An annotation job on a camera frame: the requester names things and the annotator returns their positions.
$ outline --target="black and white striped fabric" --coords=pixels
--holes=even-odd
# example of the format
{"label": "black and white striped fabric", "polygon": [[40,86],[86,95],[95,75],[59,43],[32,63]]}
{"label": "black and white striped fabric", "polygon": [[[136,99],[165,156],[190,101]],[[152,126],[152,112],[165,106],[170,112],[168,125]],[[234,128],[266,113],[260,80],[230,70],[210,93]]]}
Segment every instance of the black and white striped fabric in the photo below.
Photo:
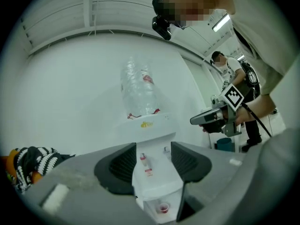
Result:
{"label": "black and white striped fabric", "polygon": [[74,157],[74,155],[61,155],[53,148],[29,147],[15,150],[19,152],[14,157],[17,174],[15,187],[22,193],[32,185],[31,176],[34,171],[44,176],[61,162]]}

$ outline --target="teal bucket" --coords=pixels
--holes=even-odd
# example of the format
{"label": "teal bucket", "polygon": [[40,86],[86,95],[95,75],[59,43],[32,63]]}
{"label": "teal bucket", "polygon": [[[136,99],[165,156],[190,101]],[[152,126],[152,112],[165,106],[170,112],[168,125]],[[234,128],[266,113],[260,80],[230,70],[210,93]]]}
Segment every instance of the teal bucket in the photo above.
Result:
{"label": "teal bucket", "polygon": [[229,137],[217,140],[217,149],[227,152],[234,152],[234,146]]}

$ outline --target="white ceiling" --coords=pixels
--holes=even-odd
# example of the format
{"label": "white ceiling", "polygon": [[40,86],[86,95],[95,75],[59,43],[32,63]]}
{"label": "white ceiling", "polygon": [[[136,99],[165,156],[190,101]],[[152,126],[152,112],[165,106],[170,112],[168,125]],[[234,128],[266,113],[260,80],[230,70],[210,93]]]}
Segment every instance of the white ceiling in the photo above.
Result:
{"label": "white ceiling", "polygon": [[[215,50],[237,57],[240,52],[231,23],[218,32],[212,30],[224,14],[216,11],[209,21],[179,31],[172,42],[206,60]],[[154,16],[152,0],[35,0],[21,22],[30,41],[28,50],[34,53],[60,39],[95,30],[135,31],[160,37],[151,27]]]}

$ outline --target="man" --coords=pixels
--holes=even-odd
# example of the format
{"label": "man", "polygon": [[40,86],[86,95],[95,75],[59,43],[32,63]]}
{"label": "man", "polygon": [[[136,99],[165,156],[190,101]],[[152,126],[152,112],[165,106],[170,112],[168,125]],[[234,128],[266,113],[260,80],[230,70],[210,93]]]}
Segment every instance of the man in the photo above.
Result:
{"label": "man", "polygon": [[[245,81],[246,73],[241,67],[239,61],[235,58],[227,58],[224,54],[218,51],[215,51],[212,54],[211,59],[222,71],[223,78],[234,85],[244,96],[245,103],[254,100],[254,90],[248,87]],[[243,152],[247,152],[250,147],[262,142],[256,120],[245,122],[245,125],[249,139],[247,140],[247,145],[242,147]]]}
{"label": "man", "polygon": [[[260,96],[247,105],[259,118],[275,109],[270,93],[294,62],[299,46],[271,0],[153,0],[152,4],[157,14],[177,27],[205,20],[215,9],[226,10],[243,55],[264,79]],[[238,109],[237,125],[253,120],[245,108]]]}

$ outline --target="plastic water bottle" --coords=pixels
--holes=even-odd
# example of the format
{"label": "plastic water bottle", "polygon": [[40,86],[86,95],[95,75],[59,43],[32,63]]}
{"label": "plastic water bottle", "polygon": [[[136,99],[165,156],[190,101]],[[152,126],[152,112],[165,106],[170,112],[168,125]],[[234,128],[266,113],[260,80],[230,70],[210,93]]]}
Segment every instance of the plastic water bottle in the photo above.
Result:
{"label": "plastic water bottle", "polygon": [[127,118],[159,112],[159,102],[149,65],[142,59],[130,57],[121,69],[121,91]]}

